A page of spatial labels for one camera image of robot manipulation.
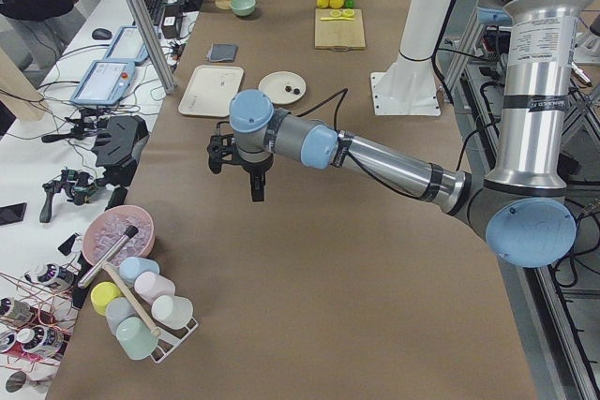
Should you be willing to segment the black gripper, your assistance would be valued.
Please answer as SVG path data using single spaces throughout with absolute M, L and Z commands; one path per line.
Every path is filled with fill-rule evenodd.
M 266 185 L 266 173 L 273 165 L 272 158 L 266 158 L 260 162 L 244 162 L 243 169 L 248 173 L 251 187 L 251 198 L 253 202 L 264 201 L 264 186 Z

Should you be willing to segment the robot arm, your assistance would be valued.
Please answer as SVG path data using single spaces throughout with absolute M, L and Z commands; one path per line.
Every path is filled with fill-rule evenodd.
M 592 0 L 480 0 L 484 16 L 512 20 L 497 158 L 491 171 L 472 175 L 407 156 L 338 126 L 344 88 L 314 108 L 294 114 L 276 108 L 266 88 L 237 94 L 230 106 L 233 160 L 248 173 L 263 200 L 264 173 L 273 155 L 305 167 L 356 170 L 402 198 L 432 202 L 469 226 L 500 259 L 525 268 L 559 261 L 573 246 L 579 219 L 563 205 L 565 182 L 558 175 L 563 119 L 568 105 L 571 51 L 580 11 Z M 379 115 L 439 116 L 433 86 L 435 54 L 455 0 L 412 0 L 397 61 L 372 73 L 374 111 Z M 333 126 L 307 119 L 340 95 Z M 308 242 L 308 228 L 291 225 L 291 215 L 247 215 L 240 210 L 228 248 L 252 255 Z

